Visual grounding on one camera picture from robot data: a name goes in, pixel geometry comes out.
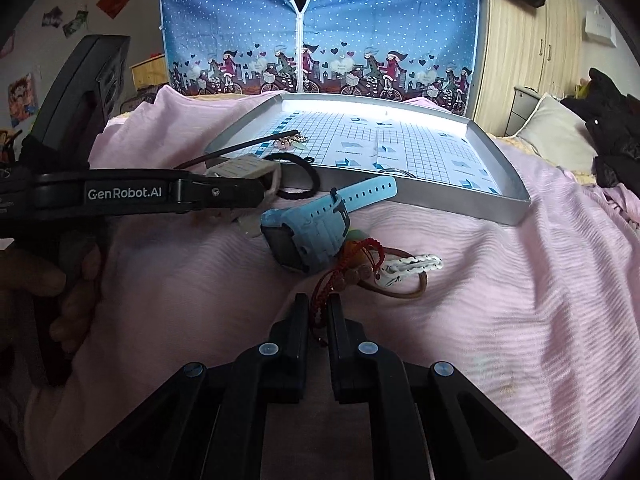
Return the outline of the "person's left hand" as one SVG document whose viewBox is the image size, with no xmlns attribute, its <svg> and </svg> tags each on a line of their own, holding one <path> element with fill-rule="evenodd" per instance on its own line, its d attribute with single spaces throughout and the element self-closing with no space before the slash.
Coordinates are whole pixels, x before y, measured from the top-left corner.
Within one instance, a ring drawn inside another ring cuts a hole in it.
<svg viewBox="0 0 640 480">
<path fill-rule="evenodd" d="M 100 299 L 101 271 L 98 246 L 85 249 L 81 263 L 67 272 L 15 245 L 2 250 L 2 382 L 9 380 L 14 359 L 22 356 L 35 387 L 65 385 Z"/>
</svg>

